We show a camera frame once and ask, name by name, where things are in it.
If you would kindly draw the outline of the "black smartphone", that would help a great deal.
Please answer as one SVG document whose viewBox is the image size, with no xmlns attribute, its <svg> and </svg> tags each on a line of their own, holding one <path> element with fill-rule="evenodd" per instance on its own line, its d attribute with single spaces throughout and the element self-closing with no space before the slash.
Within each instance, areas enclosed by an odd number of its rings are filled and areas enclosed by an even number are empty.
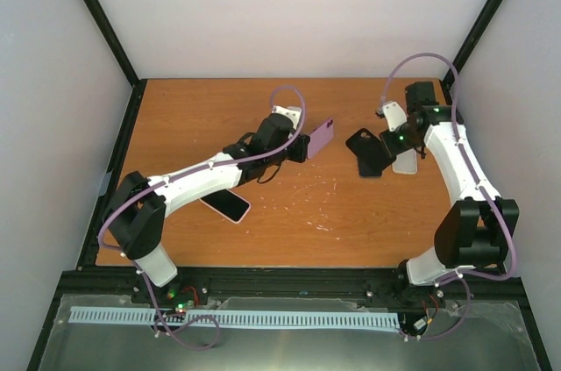
<svg viewBox="0 0 561 371">
<path fill-rule="evenodd" d="M 334 120 L 329 118 L 319 125 L 310 135 L 307 146 L 307 159 L 314 158 L 334 137 Z"/>
</svg>

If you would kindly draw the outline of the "black phone case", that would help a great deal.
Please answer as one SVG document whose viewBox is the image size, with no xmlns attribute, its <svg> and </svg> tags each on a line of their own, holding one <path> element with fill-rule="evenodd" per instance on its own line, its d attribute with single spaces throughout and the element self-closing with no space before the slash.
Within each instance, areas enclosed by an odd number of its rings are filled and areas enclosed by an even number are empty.
<svg viewBox="0 0 561 371">
<path fill-rule="evenodd" d="M 395 161 L 381 140 L 366 128 L 353 133 L 345 145 L 357 158 L 361 178 L 380 178 Z"/>
</svg>

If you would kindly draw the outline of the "pink cased smartphone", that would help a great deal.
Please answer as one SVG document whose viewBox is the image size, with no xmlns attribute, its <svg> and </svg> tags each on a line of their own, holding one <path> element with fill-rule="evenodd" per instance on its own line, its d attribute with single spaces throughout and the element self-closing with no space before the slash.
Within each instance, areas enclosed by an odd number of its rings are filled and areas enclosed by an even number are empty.
<svg viewBox="0 0 561 371">
<path fill-rule="evenodd" d="M 227 189 L 204 196 L 201 202 L 234 224 L 240 223 L 251 209 L 249 202 Z"/>
</svg>

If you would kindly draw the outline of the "white phone case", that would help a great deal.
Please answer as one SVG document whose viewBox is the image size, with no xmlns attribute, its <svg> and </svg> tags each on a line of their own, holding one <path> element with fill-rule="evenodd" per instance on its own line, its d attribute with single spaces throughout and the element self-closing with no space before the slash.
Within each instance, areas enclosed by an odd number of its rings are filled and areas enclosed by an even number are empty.
<svg viewBox="0 0 561 371">
<path fill-rule="evenodd" d="M 415 175 L 417 173 L 417 152 L 414 148 L 396 156 L 392 164 L 395 174 Z"/>
</svg>

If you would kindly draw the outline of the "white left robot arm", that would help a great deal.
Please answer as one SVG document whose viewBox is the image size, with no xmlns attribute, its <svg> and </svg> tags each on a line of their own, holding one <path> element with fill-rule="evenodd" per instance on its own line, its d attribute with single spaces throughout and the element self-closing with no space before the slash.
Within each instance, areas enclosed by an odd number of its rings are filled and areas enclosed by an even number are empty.
<svg viewBox="0 0 561 371">
<path fill-rule="evenodd" d="M 103 216 L 98 241 L 109 232 L 113 247 L 151 281 L 152 293 L 163 303 L 182 292 L 178 270 L 161 240 L 164 221 L 189 203 L 247 182 L 261 180 L 283 161 L 304 162 L 309 138 L 301 135 L 303 109 L 275 105 L 256 132 L 248 132 L 206 161 L 167 175 L 125 176 Z"/>
</svg>

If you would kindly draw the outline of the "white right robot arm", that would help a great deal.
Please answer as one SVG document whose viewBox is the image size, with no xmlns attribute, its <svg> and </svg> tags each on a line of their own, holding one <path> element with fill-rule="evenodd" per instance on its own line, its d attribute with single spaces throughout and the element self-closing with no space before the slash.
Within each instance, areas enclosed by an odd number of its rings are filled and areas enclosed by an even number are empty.
<svg viewBox="0 0 561 371">
<path fill-rule="evenodd" d="M 432 247 L 405 261 L 409 284 L 440 286 L 464 275 L 509 278 L 488 269 L 515 257 L 513 235 L 520 214 L 516 201 L 504 198 L 486 178 L 454 104 L 440 104 L 431 82 L 415 82 L 405 94 L 404 107 L 394 101 L 381 103 L 377 114 L 387 121 L 380 134 L 382 145 L 400 174 L 414 173 L 417 157 L 431 154 L 451 201 Z"/>
</svg>

